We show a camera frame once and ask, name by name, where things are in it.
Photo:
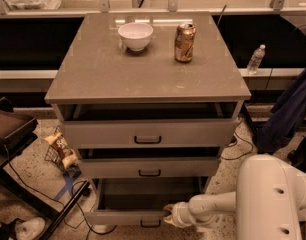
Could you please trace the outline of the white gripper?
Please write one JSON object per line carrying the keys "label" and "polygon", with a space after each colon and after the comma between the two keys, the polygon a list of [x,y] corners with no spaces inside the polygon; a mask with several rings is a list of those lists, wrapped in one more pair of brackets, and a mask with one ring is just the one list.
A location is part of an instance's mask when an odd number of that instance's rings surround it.
{"label": "white gripper", "polygon": [[189,211],[189,206],[186,202],[176,204],[167,204],[163,210],[172,211],[172,216],[163,217],[165,223],[175,225],[176,227],[184,228],[192,225],[192,216]]}

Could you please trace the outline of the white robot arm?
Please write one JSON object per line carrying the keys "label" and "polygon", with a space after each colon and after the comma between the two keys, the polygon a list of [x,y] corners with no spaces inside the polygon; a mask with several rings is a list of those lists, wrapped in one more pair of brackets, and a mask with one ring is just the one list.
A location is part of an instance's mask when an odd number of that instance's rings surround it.
{"label": "white robot arm", "polygon": [[236,216],[237,240],[302,240],[306,221],[306,173],[270,155],[241,165],[234,192],[200,194],[168,204],[164,221],[179,228],[212,227],[221,214]]}

